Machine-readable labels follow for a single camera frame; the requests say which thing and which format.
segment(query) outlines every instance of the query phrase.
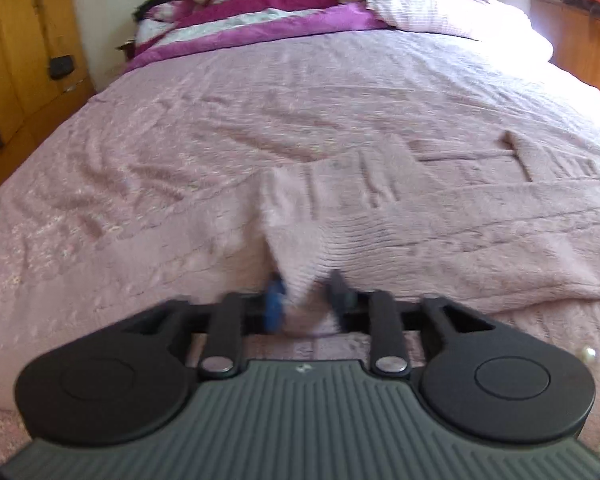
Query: gray ribbed platform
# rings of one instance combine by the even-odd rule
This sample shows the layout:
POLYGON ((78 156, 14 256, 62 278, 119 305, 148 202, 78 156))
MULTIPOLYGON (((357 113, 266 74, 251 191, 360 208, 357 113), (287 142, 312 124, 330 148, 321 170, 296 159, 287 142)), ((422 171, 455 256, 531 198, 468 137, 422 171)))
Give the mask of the gray ribbed platform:
POLYGON ((2 471, 13 480, 593 480, 600 460, 575 440, 535 450, 465 440, 430 420, 407 384, 376 380, 358 362, 256 361, 205 383, 143 440, 104 450, 38 441, 2 471))

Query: pink blanket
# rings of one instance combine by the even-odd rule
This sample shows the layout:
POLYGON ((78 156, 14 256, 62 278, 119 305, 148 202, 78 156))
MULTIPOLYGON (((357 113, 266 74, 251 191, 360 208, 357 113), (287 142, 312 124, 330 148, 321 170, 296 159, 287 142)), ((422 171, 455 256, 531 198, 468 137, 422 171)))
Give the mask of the pink blanket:
MULTIPOLYGON (((40 352, 171 296, 262 286, 272 261, 260 195, 243 193, 258 170, 396 134, 445 187, 523 182, 519 162, 501 153, 506 131, 600 155, 600 92, 538 59, 396 30, 228 48, 124 75, 0 189, 0 407, 13 408, 13 380, 40 352), (478 163, 460 151, 493 156, 478 163)), ((437 288, 455 295, 452 283, 437 288)), ((600 356, 600 300, 490 312, 600 356)), ((366 339, 249 345, 251 356, 364 358, 366 339)), ((583 433, 592 447, 600 358, 594 373, 583 433)), ((0 441, 0 457, 8 449, 0 441)))

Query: wooden wardrobe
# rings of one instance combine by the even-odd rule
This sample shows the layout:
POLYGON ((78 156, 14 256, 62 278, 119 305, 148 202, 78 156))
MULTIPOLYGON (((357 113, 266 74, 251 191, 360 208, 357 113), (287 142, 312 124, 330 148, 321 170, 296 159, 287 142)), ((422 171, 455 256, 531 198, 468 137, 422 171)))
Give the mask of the wooden wardrobe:
POLYGON ((91 95, 72 0, 0 0, 0 184, 91 95), (52 80, 60 56, 75 69, 52 80))
POLYGON ((553 0, 531 0, 530 18, 554 46, 552 63, 600 90, 600 19, 553 0))

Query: wooden dresser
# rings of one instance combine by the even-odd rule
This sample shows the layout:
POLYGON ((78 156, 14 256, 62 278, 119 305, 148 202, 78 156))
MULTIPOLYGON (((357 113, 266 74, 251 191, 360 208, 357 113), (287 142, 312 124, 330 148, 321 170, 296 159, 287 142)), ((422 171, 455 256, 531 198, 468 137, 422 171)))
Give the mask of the wooden dresser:
POLYGON ((552 63, 600 89, 600 19, 553 0, 531 0, 530 17, 554 46, 552 63))
POLYGON ((93 95, 72 0, 0 0, 0 184, 93 95), (49 60, 74 71, 49 77, 49 60))

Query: wrinkled fabric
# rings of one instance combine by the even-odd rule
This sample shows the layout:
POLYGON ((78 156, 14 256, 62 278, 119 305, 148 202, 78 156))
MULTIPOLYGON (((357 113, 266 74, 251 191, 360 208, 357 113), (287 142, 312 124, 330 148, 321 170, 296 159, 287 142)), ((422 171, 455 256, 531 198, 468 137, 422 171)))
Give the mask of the wrinkled fabric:
MULTIPOLYGON (((18 372, 52 347, 166 298, 261 287, 273 262, 258 197, 240 187, 258 170, 395 134, 445 186, 524 182, 519 162, 498 154, 510 150, 506 131, 600 156, 600 92, 533 57, 396 30, 207 52, 122 76, 0 188, 0 407, 13 409, 18 372), (457 158, 457 150, 494 156, 457 158), (206 206, 219 194, 227 207, 206 206), (152 237, 165 222, 178 229, 152 237)), ((596 403, 582 435, 597 446, 600 300, 490 312, 568 351, 598 351, 596 403)), ((333 359, 364 358, 367 348, 364 336, 347 335, 256 338, 249 351, 333 359)))
POLYGON ((337 332, 310 313, 311 291, 334 270, 359 290, 406 301, 435 290, 487 314, 600 300, 600 157, 514 132, 503 141, 511 150, 451 147, 427 160, 510 158, 525 181, 445 186, 443 168, 435 178, 396 136, 265 171, 261 222, 290 330, 337 332))

